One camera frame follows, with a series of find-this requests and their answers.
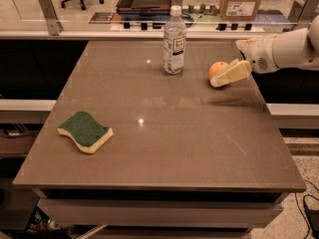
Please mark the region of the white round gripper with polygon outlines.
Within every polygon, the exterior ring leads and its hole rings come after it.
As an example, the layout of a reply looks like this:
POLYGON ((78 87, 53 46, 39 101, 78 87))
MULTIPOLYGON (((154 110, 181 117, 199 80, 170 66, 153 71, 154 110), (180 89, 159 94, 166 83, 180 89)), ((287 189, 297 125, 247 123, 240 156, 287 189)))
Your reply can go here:
POLYGON ((237 40, 237 49, 244 53, 247 61, 233 60, 210 81, 215 87, 223 87, 233 82, 247 79, 253 71, 257 74, 268 74, 278 71, 273 58, 273 41, 275 36, 237 40))

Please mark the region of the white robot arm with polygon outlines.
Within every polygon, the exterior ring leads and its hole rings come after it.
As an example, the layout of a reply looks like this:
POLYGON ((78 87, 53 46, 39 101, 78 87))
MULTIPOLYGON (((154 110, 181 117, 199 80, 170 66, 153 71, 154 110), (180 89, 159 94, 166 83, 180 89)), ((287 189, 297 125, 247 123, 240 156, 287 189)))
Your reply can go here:
POLYGON ((269 74, 288 68, 317 71, 319 16, 316 16, 306 28, 238 40, 235 44, 244 60, 235 59, 229 64, 214 63, 208 71, 208 79, 215 88, 247 79, 252 72, 269 74))

